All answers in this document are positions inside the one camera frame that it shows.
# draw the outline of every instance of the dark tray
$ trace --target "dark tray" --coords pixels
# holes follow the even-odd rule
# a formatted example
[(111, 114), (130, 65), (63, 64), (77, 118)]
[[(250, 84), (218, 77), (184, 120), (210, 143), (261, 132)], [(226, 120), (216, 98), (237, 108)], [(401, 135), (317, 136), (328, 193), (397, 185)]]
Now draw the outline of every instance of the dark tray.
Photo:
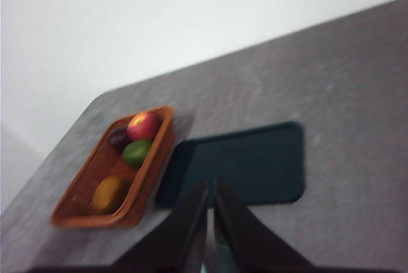
[(222, 178), (248, 204), (287, 203), (301, 197), (303, 130), (295, 122), (186, 140), (173, 152), (157, 192), (160, 207), (177, 204), (200, 180)]

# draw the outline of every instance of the gray countertop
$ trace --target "gray countertop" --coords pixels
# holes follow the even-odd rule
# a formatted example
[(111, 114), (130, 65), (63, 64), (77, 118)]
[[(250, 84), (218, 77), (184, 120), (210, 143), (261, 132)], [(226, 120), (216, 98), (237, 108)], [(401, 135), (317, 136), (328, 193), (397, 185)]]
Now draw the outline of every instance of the gray countertop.
[[(408, 0), (162, 75), (96, 98), (1, 215), (2, 272), (112, 263), (168, 214), (152, 199), (132, 228), (62, 230), (50, 215), (105, 128), (175, 108), (178, 140), (296, 120), (306, 190), (251, 207), (316, 265), (408, 272)], [(207, 262), (215, 271), (209, 223)]]

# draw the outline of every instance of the fruit basket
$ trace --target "fruit basket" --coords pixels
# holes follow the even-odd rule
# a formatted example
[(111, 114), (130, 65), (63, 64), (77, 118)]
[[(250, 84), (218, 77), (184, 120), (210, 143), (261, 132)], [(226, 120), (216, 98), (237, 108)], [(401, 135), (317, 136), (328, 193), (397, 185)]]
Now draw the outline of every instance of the fruit basket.
[[(132, 226), (139, 222), (175, 138), (172, 107), (162, 106), (144, 112), (154, 114), (161, 124), (143, 165), (139, 169), (132, 168), (109, 143), (110, 133), (127, 125), (136, 114), (117, 119), (106, 129), (59, 201), (52, 214), (55, 226)], [(114, 213), (101, 214), (92, 208), (92, 196), (99, 183), (112, 175), (129, 180), (130, 188)]]

